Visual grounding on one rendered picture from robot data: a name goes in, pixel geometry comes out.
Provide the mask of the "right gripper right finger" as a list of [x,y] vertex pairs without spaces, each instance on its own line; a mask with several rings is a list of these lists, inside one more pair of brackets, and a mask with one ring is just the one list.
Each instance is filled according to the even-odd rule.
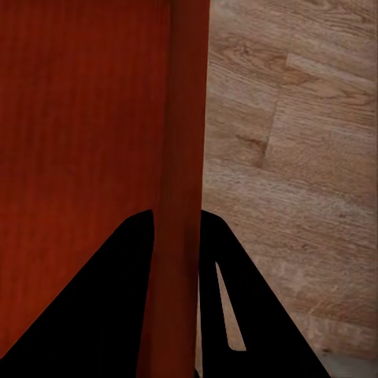
[[[216,262],[246,351],[228,346]],[[201,212],[203,378],[330,378],[222,217]]]

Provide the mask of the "storage box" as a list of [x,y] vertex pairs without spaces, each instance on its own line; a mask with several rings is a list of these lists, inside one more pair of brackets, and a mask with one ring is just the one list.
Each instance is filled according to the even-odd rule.
[[135,378],[195,378],[211,0],[0,0],[0,360],[129,217]]

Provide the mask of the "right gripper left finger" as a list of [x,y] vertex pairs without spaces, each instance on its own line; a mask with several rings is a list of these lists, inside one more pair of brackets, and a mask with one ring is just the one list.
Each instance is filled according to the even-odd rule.
[[0,378],[135,378],[154,246],[126,219],[0,360]]

